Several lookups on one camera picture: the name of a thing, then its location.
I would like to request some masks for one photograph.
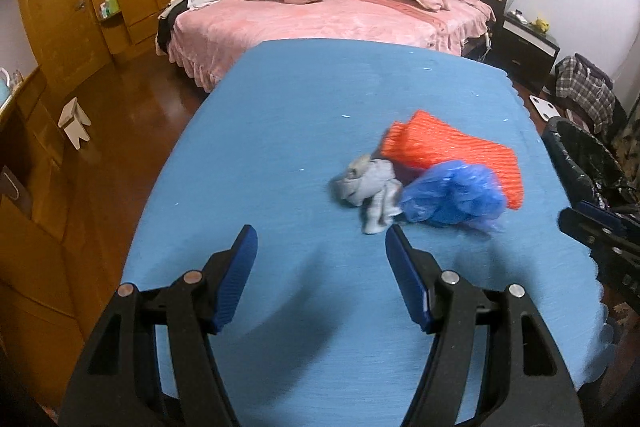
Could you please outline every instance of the yellow toy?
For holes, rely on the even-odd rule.
[[[549,31],[549,23],[540,17],[538,17],[535,22],[531,23],[531,25],[541,33]]]

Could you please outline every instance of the white stool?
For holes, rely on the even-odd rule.
[[[81,138],[85,142],[89,141],[89,135],[86,133],[83,124],[91,125],[91,120],[80,107],[78,97],[74,97],[62,108],[58,127],[65,130],[76,150],[80,149]]]

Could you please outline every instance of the blue tablecloth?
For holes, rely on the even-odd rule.
[[[503,71],[407,46],[333,39],[264,42],[204,102],[162,169],[123,280],[167,285],[232,244],[244,223],[258,256],[234,321],[212,338],[244,427],[397,426],[431,346],[405,309],[384,236],[328,182],[418,108],[511,147],[523,207],[503,233],[404,227],[417,248],[472,283],[532,295],[577,386],[606,351],[602,287],[588,250],[559,232],[568,206],[546,150]],[[483,341],[460,419],[473,415]],[[167,341],[162,382],[175,393]]]

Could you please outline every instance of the black nightstand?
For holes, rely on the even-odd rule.
[[[560,46],[551,35],[505,15],[502,27],[494,30],[492,49],[485,62],[505,70],[511,80],[539,94],[559,51]]]

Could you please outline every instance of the plaid shirt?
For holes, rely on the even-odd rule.
[[[613,123],[616,97],[604,80],[576,57],[559,62],[556,77],[556,96],[570,98],[586,111],[593,120],[593,134],[606,133]]]

